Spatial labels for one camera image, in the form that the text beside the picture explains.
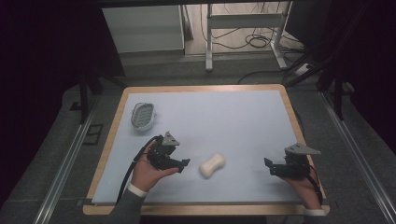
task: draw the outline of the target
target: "table leg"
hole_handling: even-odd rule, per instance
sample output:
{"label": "table leg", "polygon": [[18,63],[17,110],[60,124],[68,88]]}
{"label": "table leg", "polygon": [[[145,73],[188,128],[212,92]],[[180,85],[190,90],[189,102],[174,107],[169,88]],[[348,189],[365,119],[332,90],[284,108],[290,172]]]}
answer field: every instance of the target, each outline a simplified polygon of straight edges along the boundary
{"label": "table leg", "polygon": [[279,22],[279,26],[277,27],[275,39],[274,39],[274,41],[271,41],[271,48],[275,54],[275,57],[276,57],[277,63],[279,64],[280,69],[288,68],[288,66],[285,63],[285,60],[283,59],[282,54],[280,53],[279,42],[280,42],[280,38],[282,37],[283,30],[285,29],[286,20],[289,16],[290,4],[291,4],[291,2],[288,2],[285,9],[283,10],[282,17]]}
{"label": "table leg", "polygon": [[206,32],[206,72],[211,72],[213,70],[213,61],[212,61],[212,6],[211,4],[207,4],[207,32]]}

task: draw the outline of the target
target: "white wristband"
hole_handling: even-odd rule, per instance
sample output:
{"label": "white wristband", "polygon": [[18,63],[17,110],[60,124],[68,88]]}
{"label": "white wristband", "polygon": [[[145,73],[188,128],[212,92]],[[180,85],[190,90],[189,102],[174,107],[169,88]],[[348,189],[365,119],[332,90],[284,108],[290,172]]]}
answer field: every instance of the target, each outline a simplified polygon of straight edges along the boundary
{"label": "white wristband", "polygon": [[139,196],[140,198],[144,198],[144,197],[146,197],[148,195],[148,192],[145,192],[145,191],[135,187],[131,183],[129,183],[127,189],[129,191],[131,191],[132,193],[134,193],[135,195]]}
{"label": "white wristband", "polygon": [[323,209],[305,209],[304,215],[311,217],[322,217],[326,216],[326,212]]}

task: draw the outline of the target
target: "human hand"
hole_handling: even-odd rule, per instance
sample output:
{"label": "human hand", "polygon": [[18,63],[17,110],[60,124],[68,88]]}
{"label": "human hand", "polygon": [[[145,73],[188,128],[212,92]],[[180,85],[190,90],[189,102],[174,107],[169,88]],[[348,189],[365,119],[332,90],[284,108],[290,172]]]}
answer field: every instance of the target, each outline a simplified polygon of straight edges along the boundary
{"label": "human hand", "polygon": [[152,189],[160,179],[178,172],[178,168],[157,170],[149,163],[147,153],[149,152],[149,149],[154,147],[156,144],[155,140],[152,141],[145,148],[145,151],[134,166],[131,184],[145,192]]}
{"label": "human hand", "polygon": [[[318,183],[316,171],[312,167],[309,175],[315,180],[316,183]],[[306,177],[303,177],[301,179],[289,177],[280,178],[288,182],[294,188],[297,196],[302,200],[303,205],[306,209],[321,209],[315,187]]]}

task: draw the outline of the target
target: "sleeve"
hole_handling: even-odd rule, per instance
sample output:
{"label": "sleeve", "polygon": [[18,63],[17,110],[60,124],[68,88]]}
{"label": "sleeve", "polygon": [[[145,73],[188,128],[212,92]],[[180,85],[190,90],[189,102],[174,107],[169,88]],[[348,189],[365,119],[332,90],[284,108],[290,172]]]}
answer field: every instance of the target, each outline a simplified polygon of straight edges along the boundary
{"label": "sleeve", "polygon": [[312,217],[304,216],[304,224],[330,224],[329,218],[325,216]]}
{"label": "sleeve", "polygon": [[139,224],[143,201],[145,201],[144,197],[137,196],[129,189],[125,190],[105,224]]}
{"label": "sleeve", "polygon": [[304,224],[330,224],[330,220],[322,209],[306,209]]}

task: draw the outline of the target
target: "cable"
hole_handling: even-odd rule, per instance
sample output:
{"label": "cable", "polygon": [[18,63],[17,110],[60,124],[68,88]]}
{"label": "cable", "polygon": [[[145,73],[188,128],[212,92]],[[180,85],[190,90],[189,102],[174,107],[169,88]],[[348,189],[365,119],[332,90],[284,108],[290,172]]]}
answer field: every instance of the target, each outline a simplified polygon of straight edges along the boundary
{"label": "cable", "polygon": [[271,4],[271,2],[269,2],[268,5],[267,5],[267,13],[268,13],[268,9],[270,7],[270,4]]}
{"label": "cable", "polygon": [[225,3],[224,3],[224,9],[228,12],[228,14],[231,14],[231,13],[227,10],[227,7],[225,6]]}
{"label": "cable", "polygon": [[284,52],[283,58],[288,60],[289,62],[295,63],[297,60],[292,60],[292,59],[288,58],[288,56],[287,56],[288,53],[294,53],[294,52]]}
{"label": "cable", "polygon": [[[201,21],[201,32],[202,32],[202,36],[203,36],[204,40],[207,41],[207,38],[205,37],[204,26],[203,26],[203,21],[202,21],[202,5],[200,5],[200,21]],[[241,49],[241,48],[244,48],[244,47],[247,46],[247,45],[250,45],[251,47],[256,48],[256,49],[265,48],[265,47],[268,46],[268,45],[271,43],[271,41],[272,41],[272,38],[273,38],[273,36],[274,36],[274,29],[272,29],[273,32],[272,32],[270,38],[268,38],[268,37],[266,37],[266,36],[264,36],[264,35],[255,35],[254,33],[255,33],[256,29],[257,29],[257,28],[255,28],[255,29],[253,30],[253,33],[252,33],[251,35],[247,35],[247,36],[245,37],[245,42],[246,42],[245,45],[242,45],[242,46],[239,46],[239,47],[230,47],[230,46],[226,46],[226,45],[224,45],[224,44],[221,44],[221,43],[219,43],[219,42],[212,42],[212,44],[214,44],[214,45],[220,45],[220,46],[223,46],[224,48],[227,48],[227,49]],[[213,38],[220,38],[220,37],[224,37],[224,36],[226,36],[226,35],[229,35],[229,34],[235,32],[235,31],[237,31],[237,30],[240,30],[240,28],[236,28],[236,29],[234,29],[234,30],[231,30],[230,32],[228,32],[228,33],[226,33],[226,34],[223,34],[223,35],[213,36],[213,35],[211,34],[211,36],[212,36]],[[255,44],[252,43],[254,40],[264,41],[264,44],[263,44],[262,46],[255,45]]]}
{"label": "cable", "polygon": [[[256,8],[258,5],[259,5],[259,3],[256,3],[256,6],[255,6],[254,8]],[[251,9],[251,12],[250,12],[250,13],[253,13],[253,11],[254,11],[254,8],[253,8],[253,9]]]}
{"label": "cable", "polygon": [[286,38],[286,39],[289,39],[289,40],[292,40],[292,41],[295,41],[295,42],[301,43],[301,41],[298,40],[298,39],[293,39],[293,38],[290,38],[290,37],[286,37],[285,35],[282,35],[282,37],[283,37],[283,38]]}
{"label": "cable", "polygon": [[[280,73],[280,72],[286,72],[286,73],[288,73],[290,70],[295,69],[295,67],[297,67],[299,64],[301,64],[301,63],[306,59],[306,57],[307,57],[307,54],[304,54],[304,55],[301,56],[295,63],[293,63],[288,69],[285,69],[285,70],[274,70],[274,71],[265,71],[265,70],[262,70],[262,71],[255,71],[255,72],[247,73],[247,74],[243,75],[242,77],[240,77],[240,78],[238,79],[238,81],[236,82],[236,84],[237,84],[237,85],[240,85],[240,84],[241,84],[241,81],[242,81],[244,78],[250,77],[250,76],[253,76],[253,75],[256,75],[256,74],[260,74],[260,73],[264,73],[264,74],[265,74],[265,73]],[[285,76],[283,76],[283,78],[282,78],[282,84],[284,83],[284,80],[286,80]]]}
{"label": "cable", "polygon": [[323,194],[320,190],[320,182],[319,182],[319,178],[318,178],[318,173],[312,165],[310,165],[310,167],[315,172],[315,176],[317,177],[318,183],[314,178],[312,178],[312,176],[310,174],[306,174],[305,177],[309,180],[309,182],[311,182],[312,186],[314,186],[315,193],[317,194],[318,199],[319,199],[319,203],[323,204]]}
{"label": "cable", "polygon": [[277,3],[276,13],[279,10],[280,2]]}
{"label": "cable", "polygon": [[122,194],[123,194],[123,192],[124,192],[124,190],[125,190],[126,182],[128,181],[129,176],[130,176],[131,173],[132,173],[132,170],[133,170],[134,167],[136,166],[137,161],[140,159],[140,156],[144,154],[143,151],[145,150],[146,147],[149,146],[149,144],[150,144],[152,141],[156,140],[157,138],[158,138],[158,136],[152,137],[152,138],[140,149],[139,153],[136,155],[136,157],[134,158],[134,160],[131,162],[131,165],[129,166],[128,171],[126,172],[126,174],[125,174],[125,176],[124,176],[124,178],[123,178],[123,180],[122,180],[121,187],[120,187],[120,191],[119,191],[119,196],[117,197],[116,203],[118,203],[118,202],[120,201],[120,199],[121,199],[121,197],[122,197]]}
{"label": "cable", "polygon": [[[344,17],[343,20],[340,21],[340,23],[338,23],[330,32],[330,34],[323,40],[321,40],[319,43],[317,43],[315,46],[313,46],[312,48],[310,48],[310,50],[303,50],[301,51],[302,53],[304,53],[304,56],[299,58],[294,64],[300,64],[302,63],[307,57],[308,54],[312,55],[314,53],[318,53],[321,52],[322,50],[318,50],[318,48],[322,47],[322,46],[326,46],[327,44],[329,44],[330,42],[332,42],[335,38],[336,35],[341,31],[341,29],[345,26],[345,20],[347,19],[347,16]],[[287,74],[285,74],[285,76],[283,76],[282,78],[282,85],[285,85],[286,79],[291,76],[293,73],[291,72],[293,69],[289,69],[289,72]]]}

